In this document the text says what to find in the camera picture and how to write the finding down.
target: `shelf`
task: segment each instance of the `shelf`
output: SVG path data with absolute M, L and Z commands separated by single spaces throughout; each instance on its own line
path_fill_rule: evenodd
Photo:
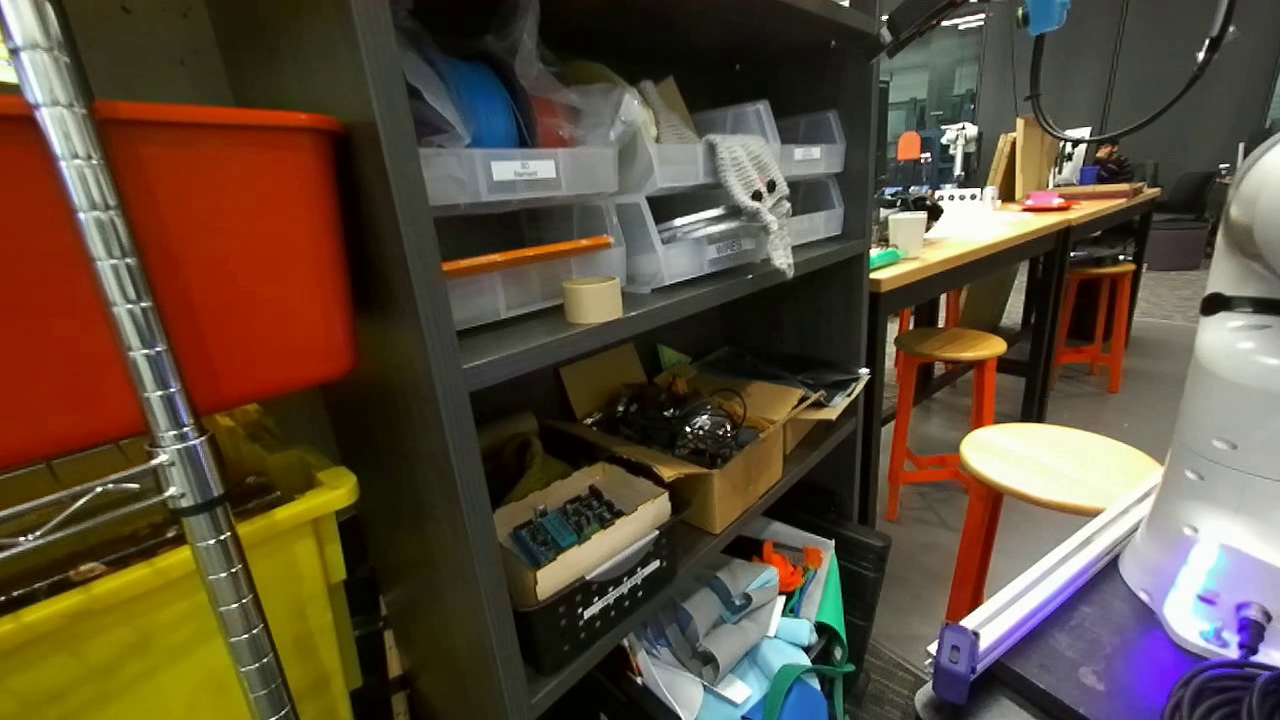
M 661 46 L 666 65 L 680 66 L 707 56 L 761 56 L 761 46 L 814 51 L 849 36 L 882 44 L 882 11 L 873 0 L 549 0 L 543 36 L 559 51 L 617 59 Z
M 677 524 L 677 578 L 639 605 L 626 623 L 617 623 L 599 643 L 581 652 L 555 674 L 531 674 L 531 713 L 543 717 L 571 685 L 581 685 L 630 631 L 635 631 L 658 606 L 692 591 L 692 584 L 711 567 L 727 538 L 735 538 L 750 518 L 772 508 L 802 475 L 807 475 L 824 456 L 833 456 L 846 438 L 853 438 L 861 413 L 846 413 L 846 419 L 816 429 L 793 456 L 784 479 L 778 479 L 740 518 L 734 518 L 722 536 L 702 530 L 692 524 Z
M 797 247 L 797 276 L 846 262 L 861 250 L 868 250 L 865 241 L 828 241 L 816 247 Z M 626 317 L 612 324 L 577 327 L 564 321 L 564 312 L 539 312 L 539 317 L 477 327 L 461 335 L 463 376 L 467 376 L 467 388 L 481 390 L 514 376 L 552 369 L 607 345 L 626 345 L 631 335 L 734 302 L 740 296 L 754 296 L 784 280 L 789 276 L 778 266 L 740 266 L 740 271 L 692 280 L 692 284 L 648 292 L 648 296 L 630 296 Z

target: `yellow container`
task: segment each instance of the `yellow container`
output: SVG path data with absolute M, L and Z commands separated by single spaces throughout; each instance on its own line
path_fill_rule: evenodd
M 239 524 L 276 646 L 304 720 L 348 720 L 361 685 L 337 510 L 357 475 Z M 0 717 L 238 720 L 250 717 L 187 548 L 0 614 Z

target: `wooden stool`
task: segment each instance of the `wooden stool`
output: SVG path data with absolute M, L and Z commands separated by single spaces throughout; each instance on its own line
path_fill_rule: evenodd
M 1158 482 L 1166 472 L 1142 449 L 1063 423 L 976 429 L 962 438 L 962 465 L 967 508 L 948 598 L 952 623 L 984 598 L 1003 495 L 1092 515 Z
M 976 333 L 976 327 L 915 327 L 896 335 L 896 413 L 893 413 L 893 449 L 888 449 L 888 500 L 885 518 L 900 515 L 906 482 L 957 482 L 962 456 L 913 450 L 913 413 L 915 413 L 915 381 L 919 369 L 934 365 L 976 365 L 971 384 L 971 429 L 995 419 L 995 365 L 1009 351 L 1003 335 Z
M 1085 365 L 1110 381 L 1110 390 L 1119 390 L 1132 276 L 1138 276 L 1138 262 L 1067 266 L 1052 369 Z M 1076 317 L 1079 284 L 1101 284 L 1101 302 L 1097 302 L 1088 345 L 1072 345 L 1072 317 Z

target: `table leg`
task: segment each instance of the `table leg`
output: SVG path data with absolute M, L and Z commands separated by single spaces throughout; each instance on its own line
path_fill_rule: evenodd
M 1031 312 L 1031 349 L 1027 349 L 1027 381 L 1024 381 L 1024 419 L 1046 419 L 1048 384 L 1052 384 L 1052 338 L 1058 338 L 1058 302 L 1063 296 L 1072 232 L 1063 232 L 1046 256 L 1035 256 L 1035 302 Z
M 861 433 L 861 500 L 857 500 L 857 518 L 865 526 L 876 526 L 876 503 L 882 503 L 882 413 L 885 413 L 885 338 L 888 338 L 888 317 L 882 296 L 868 296 L 868 369 L 873 381 L 865 388 L 865 433 Z
M 1132 286 L 1128 286 L 1128 333 L 1126 333 L 1126 345 L 1132 338 L 1132 312 L 1138 312 L 1138 286 L 1146 284 L 1146 271 L 1149 271 L 1149 241 L 1153 241 L 1153 210 L 1138 214 L 1138 229 L 1132 229 Z
M 967 479 L 965 530 L 952 570 L 948 623 L 962 623 L 984 605 L 984 584 L 995 553 L 1001 503 L 1003 495 L 990 482 Z

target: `cardboard box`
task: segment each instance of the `cardboard box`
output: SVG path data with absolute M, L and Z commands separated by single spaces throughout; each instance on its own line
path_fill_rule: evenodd
M 868 381 L 873 381 L 873 370 L 861 369 L 849 388 L 824 397 L 824 390 L 807 390 L 807 388 L 781 384 L 781 381 L 735 381 L 735 376 L 702 370 L 702 388 L 745 390 L 745 405 L 754 405 L 754 407 L 757 405 L 761 407 L 793 405 L 793 413 L 784 414 L 784 450 L 789 456 L 802 449 L 802 438 L 816 423 L 835 423 L 865 397 Z
M 592 538 L 569 548 L 543 567 L 529 567 L 519 553 L 514 548 L 514 526 L 531 518 L 543 508 L 559 508 L 571 495 L 583 495 L 589 486 L 599 486 L 626 515 L 599 526 Z M 646 536 L 658 536 L 672 518 L 672 500 L 666 486 L 617 469 L 617 465 L 589 465 L 515 503 L 503 503 L 493 510 L 493 530 L 503 548 L 510 589 L 519 611 L 543 606 L 595 567 L 612 564 L 630 548 L 635 548 Z
M 861 369 L 857 381 L 828 397 L 824 405 L 816 405 L 814 397 L 802 400 L 802 413 L 789 419 L 789 456 L 802 449 L 802 438 L 816 429 L 816 423 L 835 423 L 868 388 L 873 370 Z
M 648 370 L 639 365 L 639 351 L 626 345 L 626 349 L 564 365 L 559 381 L 577 419 L 589 419 L 603 405 L 612 405 L 619 388 L 648 384 Z M 784 384 L 745 381 L 740 397 L 745 405 L 725 400 L 725 407 L 734 413 L 750 407 L 750 423 L 757 429 L 757 438 L 722 469 L 688 465 L 672 450 L 646 449 L 589 423 L 555 423 L 555 429 L 619 460 L 646 465 L 658 479 L 672 486 L 680 518 L 706 530 L 725 530 L 745 508 L 754 508 L 784 475 L 789 414 L 797 413 L 805 390 Z

